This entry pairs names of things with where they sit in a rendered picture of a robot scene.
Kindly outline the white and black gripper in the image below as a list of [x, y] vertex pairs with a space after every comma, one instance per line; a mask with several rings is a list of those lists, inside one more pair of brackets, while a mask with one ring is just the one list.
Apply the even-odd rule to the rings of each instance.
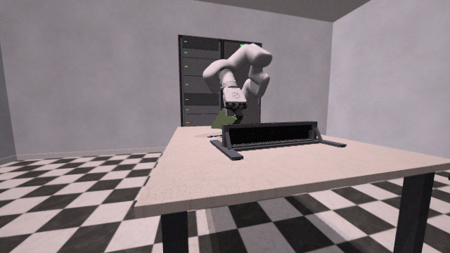
[[235, 113], [237, 120], [241, 120], [243, 117], [242, 109], [246, 109], [247, 102], [243, 92], [237, 86], [227, 86], [223, 90], [223, 99], [226, 109], [230, 109]]

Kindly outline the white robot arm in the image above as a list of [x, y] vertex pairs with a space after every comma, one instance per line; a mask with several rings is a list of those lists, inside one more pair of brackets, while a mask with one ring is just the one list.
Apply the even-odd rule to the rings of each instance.
[[[259, 49], [259, 50], [258, 50]], [[249, 79], [243, 85], [242, 92], [247, 100], [250, 94], [261, 98], [269, 84], [270, 77], [263, 72], [263, 67], [268, 66], [272, 61], [272, 55], [256, 44], [244, 44], [228, 60], [217, 60], [208, 66], [202, 74], [205, 83], [212, 93], [224, 90], [227, 86], [237, 86], [232, 72], [239, 71], [242, 66], [249, 63]], [[218, 76], [217, 72], [222, 68]]]

